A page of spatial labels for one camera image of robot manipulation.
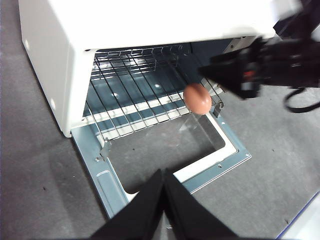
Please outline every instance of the wire rack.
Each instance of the wire rack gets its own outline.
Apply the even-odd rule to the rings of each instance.
[[[99,50],[95,54],[86,119],[97,127],[100,141],[190,113],[183,100],[183,90],[190,80],[179,70],[181,54],[186,54],[182,44]],[[196,57],[193,61],[199,64]],[[223,107],[212,82],[205,79],[201,84],[214,93],[212,105]]]

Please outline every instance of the white toaster oven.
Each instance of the white toaster oven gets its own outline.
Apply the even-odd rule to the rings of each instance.
[[[270,1],[19,0],[22,41],[109,217],[159,168],[191,192],[251,157],[223,120],[210,57],[273,37]],[[212,98],[188,110],[187,84]]]

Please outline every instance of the oven door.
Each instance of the oven door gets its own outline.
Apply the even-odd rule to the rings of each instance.
[[[157,169],[194,193],[251,157],[219,113],[221,89],[197,71],[235,41],[96,52],[82,125],[71,133],[110,218]],[[207,88],[209,113],[186,107],[190,83]]]
[[[95,124],[71,131],[107,215],[112,218],[157,169],[169,169],[194,193],[235,168],[250,153],[223,117],[193,113],[105,143]]]

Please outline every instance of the gray carpet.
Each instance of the gray carpet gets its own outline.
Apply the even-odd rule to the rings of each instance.
[[[223,96],[222,115],[252,159],[194,196],[241,236],[277,236],[319,190],[320,110],[287,112],[282,100],[289,92],[264,87],[262,97],[249,101]],[[320,89],[299,98],[297,105],[318,101]],[[72,140],[59,131],[36,81],[21,43],[18,1],[2,0],[1,236],[83,238],[106,220]]]

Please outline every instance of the egg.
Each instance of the egg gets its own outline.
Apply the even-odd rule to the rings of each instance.
[[[208,90],[199,83],[191,83],[185,87],[183,100],[191,112],[199,115],[208,113],[212,105]]]

